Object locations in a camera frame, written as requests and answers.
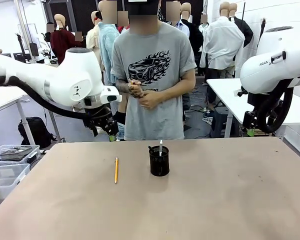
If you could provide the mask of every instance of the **gray t-shirt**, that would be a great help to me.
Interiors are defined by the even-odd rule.
[[[180,77],[196,67],[189,39],[179,29],[162,23],[157,34],[138,35],[126,31],[115,41],[111,73],[120,80],[141,82],[143,90],[164,91],[176,85]],[[129,97],[125,140],[183,139],[182,96],[144,109]]]

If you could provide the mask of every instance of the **white table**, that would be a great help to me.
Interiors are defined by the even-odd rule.
[[[207,83],[229,109],[224,134],[225,138],[229,138],[233,116],[242,124],[246,111],[253,111],[254,107],[248,103],[247,94],[241,97],[235,96],[234,91],[241,89],[242,86],[239,78],[209,79]],[[276,131],[278,138],[283,140],[287,125],[300,125],[300,97],[297,95],[293,95],[289,113],[282,126]]]
[[[26,136],[29,139],[29,143],[30,143],[30,145],[36,145],[34,137],[32,136],[29,124],[27,122],[24,110],[21,105],[21,103],[27,102],[27,101],[21,99],[22,97],[24,97],[26,95],[27,95],[27,93],[25,93],[23,90],[21,90],[17,86],[4,86],[4,87],[0,86],[0,111],[13,105],[13,104],[16,104],[18,111],[20,113],[20,116],[21,116],[22,124],[23,124],[25,132],[26,132]],[[60,143],[61,138],[60,138],[60,134],[58,131],[55,117],[54,117],[53,113],[50,111],[49,111],[49,114],[50,114],[52,124],[53,124],[54,130],[55,130],[56,136],[57,136],[57,140]]]

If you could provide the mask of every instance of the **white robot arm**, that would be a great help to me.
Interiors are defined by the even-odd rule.
[[[106,104],[122,97],[115,86],[104,86],[95,54],[86,48],[71,48],[59,67],[26,64],[0,55],[0,85],[18,86],[45,108],[66,117],[83,119],[86,127],[102,127],[115,135],[117,123],[112,121]],[[86,113],[58,108],[81,103]]]
[[[266,31],[257,55],[243,64],[240,80],[238,95],[248,93],[248,103],[254,106],[245,113],[243,126],[275,132],[288,114],[293,87],[300,86],[300,31],[293,27]]]

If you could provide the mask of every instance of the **table leg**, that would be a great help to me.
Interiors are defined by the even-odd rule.
[[[27,118],[25,116],[25,112],[22,109],[21,100],[20,99],[18,99],[16,101],[16,106],[17,106],[17,108],[19,110],[19,113],[20,113],[20,116],[21,116],[21,120],[22,120],[22,124],[23,124],[24,130],[25,130],[26,136],[28,137],[30,145],[36,145],[34,137],[32,136],[29,124],[27,122]]]
[[[282,125],[276,132],[275,132],[275,136],[277,138],[279,138],[280,140],[284,140],[284,137],[286,135],[286,125]]]
[[[58,130],[58,126],[57,126],[57,123],[56,123],[54,113],[52,111],[49,111],[49,115],[50,115],[51,122],[52,122],[52,125],[53,125],[53,128],[54,128],[56,139],[57,139],[58,143],[61,143],[61,137],[60,137],[60,133],[59,133],[59,130]]]
[[[229,110],[228,117],[226,118],[226,126],[225,126],[224,138],[230,138],[231,126],[232,126],[232,119],[233,119],[233,114]]]

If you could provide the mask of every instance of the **plastic storage bin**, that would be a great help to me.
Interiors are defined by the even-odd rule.
[[[20,147],[30,147],[31,149],[27,154],[21,157],[21,160],[13,161],[13,160],[2,160],[0,156],[0,166],[2,165],[14,165],[14,164],[30,164],[33,161],[40,158],[40,146],[39,145],[3,145],[0,147],[0,154],[4,149],[10,148],[20,148]]]
[[[0,204],[29,171],[30,164],[0,166]]]

